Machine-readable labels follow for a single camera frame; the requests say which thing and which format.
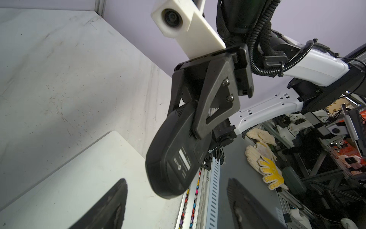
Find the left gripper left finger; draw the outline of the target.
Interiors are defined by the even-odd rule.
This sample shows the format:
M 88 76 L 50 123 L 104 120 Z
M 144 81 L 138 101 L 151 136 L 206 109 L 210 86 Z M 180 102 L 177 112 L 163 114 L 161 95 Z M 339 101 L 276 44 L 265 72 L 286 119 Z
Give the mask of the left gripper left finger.
M 120 229 L 123 226 L 128 185 L 124 178 L 85 213 L 71 229 Z

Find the white laptop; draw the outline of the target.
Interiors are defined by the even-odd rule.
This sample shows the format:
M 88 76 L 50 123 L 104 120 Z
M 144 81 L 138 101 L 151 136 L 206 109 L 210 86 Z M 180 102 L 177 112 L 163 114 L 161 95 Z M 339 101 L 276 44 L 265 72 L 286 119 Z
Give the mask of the white laptop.
M 1 228 L 67 229 L 122 178 L 128 188 L 124 229 L 175 227 L 181 197 L 157 196 L 145 159 L 113 131 L 2 210 Z

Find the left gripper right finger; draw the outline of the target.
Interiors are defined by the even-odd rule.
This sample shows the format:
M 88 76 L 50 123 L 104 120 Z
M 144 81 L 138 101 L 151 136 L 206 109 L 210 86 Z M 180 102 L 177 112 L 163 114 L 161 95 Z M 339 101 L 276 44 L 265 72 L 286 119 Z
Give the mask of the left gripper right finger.
M 227 196 L 236 229 L 285 229 L 237 179 L 230 178 Z

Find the black wireless mouse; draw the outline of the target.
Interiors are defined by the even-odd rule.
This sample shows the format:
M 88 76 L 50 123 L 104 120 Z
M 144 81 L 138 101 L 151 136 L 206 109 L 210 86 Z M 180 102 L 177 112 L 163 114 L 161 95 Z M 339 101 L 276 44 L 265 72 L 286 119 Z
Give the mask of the black wireless mouse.
M 147 177 L 152 190 L 162 198 L 182 195 L 208 154 L 212 135 L 200 140 L 192 130 L 196 107 L 193 100 L 172 111 L 148 149 Z

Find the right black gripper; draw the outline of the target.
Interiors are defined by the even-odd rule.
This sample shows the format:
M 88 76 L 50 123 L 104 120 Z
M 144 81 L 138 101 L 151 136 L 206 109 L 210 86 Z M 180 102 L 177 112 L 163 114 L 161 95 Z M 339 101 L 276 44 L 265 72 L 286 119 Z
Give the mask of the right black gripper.
M 198 101 L 193 131 L 205 138 L 240 109 L 239 96 L 252 98 L 254 83 L 246 44 L 236 45 L 180 63 L 172 76 L 168 113 L 180 101 Z

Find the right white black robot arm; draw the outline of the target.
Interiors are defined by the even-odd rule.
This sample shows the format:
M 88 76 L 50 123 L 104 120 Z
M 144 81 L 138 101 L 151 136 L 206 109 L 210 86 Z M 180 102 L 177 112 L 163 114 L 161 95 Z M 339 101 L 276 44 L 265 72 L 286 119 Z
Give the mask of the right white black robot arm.
M 197 139 L 234 117 L 237 133 L 287 113 L 317 111 L 337 100 L 366 71 L 339 60 L 315 39 L 300 45 L 271 30 L 279 1 L 219 1 L 217 30 L 203 15 L 203 4 L 165 1 L 152 17 L 166 37 L 188 57 L 173 74 L 169 110 L 195 102 L 190 134 Z M 254 107 L 240 96 L 254 94 L 253 75 L 292 77 L 286 90 Z

